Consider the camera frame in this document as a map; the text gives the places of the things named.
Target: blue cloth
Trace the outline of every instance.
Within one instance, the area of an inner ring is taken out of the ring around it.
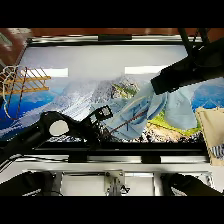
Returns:
[[[113,117],[102,122],[109,131],[146,111],[142,116],[112,133],[119,139],[131,140],[140,137],[147,121],[153,119],[162,109],[165,109],[165,119],[171,126],[182,130],[196,128],[197,120],[191,108],[190,98],[191,93],[186,87],[173,93],[156,95],[150,82],[131,99],[117,98],[106,103],[92,104],[91,111],[105,105],[111,108]]]

